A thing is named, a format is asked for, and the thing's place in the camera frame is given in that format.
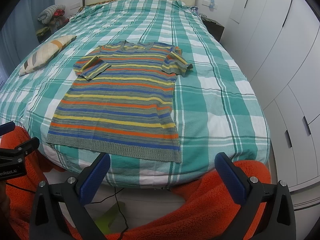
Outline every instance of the wardrobe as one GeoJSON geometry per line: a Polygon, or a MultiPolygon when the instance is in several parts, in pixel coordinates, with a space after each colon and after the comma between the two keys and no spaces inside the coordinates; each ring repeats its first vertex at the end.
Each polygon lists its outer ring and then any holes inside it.
{"type": "Polygon", "coordinates": [[[220,41],[257,96],[290,191],[320,181],[318,12],[309,0],[235,0],[220,41]]]}

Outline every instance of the orange fleece blanket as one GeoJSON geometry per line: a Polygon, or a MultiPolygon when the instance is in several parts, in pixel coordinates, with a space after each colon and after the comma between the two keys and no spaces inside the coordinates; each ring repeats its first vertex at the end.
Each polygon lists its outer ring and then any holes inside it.
{"type": "MultiPolygon", "coordinates": [[[[3,136],[2,148],[13,149],[29,139],[28,133],[21,127],[3,136]]],[[[238,161],[235,165],[242,168],[247,176],[256,176],[262,183],[270,183],[270,174],[265,165],[257,161],[238,161]]],[[[27,175],[11,179],[8,182],[19,187],[36,191],[41,180],[46,180],[43,172],[52,168],[63,170],[47,161],[38,151],[26,157],[27,175]]],[[[33,194],[7,186],[7,195],[11,199],[10,223],[22,240],[28,239],[29,217],[33,194]]],[[[233,203],[230,194],[216,171],[208,172],[201,179],[176,186],[172,192],[182,196],[186,203],[174,212],[147,225],[129,229],[123,235],[124,240],[207,240],[221,235],[230,224],[240,206],[233,203]]],[[[265,204],[259,207],[244,239],[252,237],[258,226],[265,204]]],[[[69,223],[68,227],[76,239],[81,239],[77,230],[69,223]]],[[[120,234],[106,236],[109,240],[118,239],[120,234]]]]}

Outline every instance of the black cable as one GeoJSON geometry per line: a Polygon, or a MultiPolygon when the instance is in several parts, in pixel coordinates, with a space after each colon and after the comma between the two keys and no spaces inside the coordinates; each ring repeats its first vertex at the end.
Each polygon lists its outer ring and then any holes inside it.
{"type": "MultiPolygon", "coordinates": [[[[23,190],[23,191],[26,191],[26,192],[30,192],[30,193],[33,193],[33,194],[36,193],[36,192],[34,192],[34,191],[32,191],[32,190],[25,189],[25,188],[22,188],[22,187],[18,187],[18,186],[16,186],[16,185],[13,185],[13,184],[8,183],[8,182],[6,182],[6,184],[7,184],[8,186],[15,187],[15,188],[17,188],[17,189],[20,189],[20,190],[23,190]]],[[[122,188],[121,190],[119,190],[118,192],[116,192],[116,187],[115,187],[115,193],[114,193],[113,195],[111,195],[111,196],[109,196],[109,197],[106,197],[105,199],[103,199],[103,200],[101,200],[101,201],[91,202],[91,203],[90,203],[90,204],[102,203],[103,201],[105,201],[106,199],[108,199],[108,198],[110,198],[110,197],[113,197],[113,196],[116,197],[116,201],[117,201],[117,205],[118,205],[119,212],[120,212],[120,214],[122,215],[122,217],[124,218],[124,223],[125,223],[125,226],[126,226],[126,228],[120,233],[120,236],[119,236],[118,240],[121,240],[122,237],[123,237],[124,232],[129,229],[127,220],[126,220],[124,214],[123,214],[123,213],[121,212],[121,210],[120,210],[119,202],[118,202],[118,199],[117,199],[117,194],[118,194],[120,191],[122,191],[122,190],[124,190],[124,188],[122,188]]]]}
{"type": "Polygon", "coordinates": [[[101,201],[97,201],[97,202],[91,202],[90,204],[98,204],[98,203],[102,203],[103,201],[105,201],[106,199],[108,199],[108,198],[110,198],[110,197],[113,197],[113,196],[115,196],[116,194],[118,194],[120,191],[122,191],[124,189],[124,187],[121,189],[121,190],[119,190],[118,192],[116,192],[115,191],[115,193],[113,194],[113,195],[111,195],[111,196],[109,196],[109,197],[106,197],[105,199],[103,199],[103,200],[101,200],[101,201]]]}
{"type": "Polygon", "coordinates": [[[18,187],[18,186],[16,186],[16,185],[13,185],[13,184],[8,183],[8,182],[6,182],[6,184],[9,185],[9,186],[11,186],[11,187],[15,187],[15,188],[17,188],[17,189],[21,189],[21,190],[26,191],[26,192],[30,192],[30,193],[33,193],[33,194],[36,193],[35,191],[32,191],[32,190],[30,190],[30,189],[25,189],[25,188],[22,188],[22,187],[18,187]]]}
{"type": "Polygon", "coordinates": [[[121,232],[121,234],[120,234],[120,236],[119,236],[119,238],[118,238],[118,240],[121,240],[122,237],[123,237],[124,232],[129,229],[129,226],[128,226],[128,224],[127,224],[127,220],[125,219],[124,214],[123,214],[123,213],[121,212],[121,210],[120,210],[120,206],[119,206],[118,199],[117,199],[117,195],[116,195],[116,187],[115,187],[115,197],[116,197],[116,201],[117,201],[117,205],[118,205],[119,212],[120,212],[121,215],[123,216],[124,222],[125,222],[125,226],[126,226],[126,228],[121,232]]]}

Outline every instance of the teal plaid blanket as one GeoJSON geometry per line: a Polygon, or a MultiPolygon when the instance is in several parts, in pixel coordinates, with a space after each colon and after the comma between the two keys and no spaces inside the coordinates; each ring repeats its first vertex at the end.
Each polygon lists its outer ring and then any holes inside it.
{"type": "Polygon", "coordinates": [[[104,182],[117,187],[170,187],[212,170],[219,152],[233,161],[265,162],[270,135],[257,98],[194,9],[169,0],[119,0],[86,7],[49,38],[77,35],[47,67],[19,77],[20,64],[12,73],[0,92],[1,124],[14,121],[23,126],[30,136],[40,139],[43,155],[79,173],[99,153],[46,143],[55,109],[76,79],[73,64],[106,43],[159,41],[180,47],[185,60],[194,66],[187,77],[177,77],[173,95],[171,116],[180,138],[182,161],[111,155],[104,182]]]}

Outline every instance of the striped shirt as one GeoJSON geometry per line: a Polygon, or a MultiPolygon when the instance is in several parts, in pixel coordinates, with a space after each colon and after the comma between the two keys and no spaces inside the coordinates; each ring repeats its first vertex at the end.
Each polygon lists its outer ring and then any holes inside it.
{"type": "Polygon", "coordinates": [[[161,42],[97,47],[74,64],[78,77],[54,113],[47,142],[179,163],[172,93],[177,75],[191,68],[181,49],[161,42]]]}

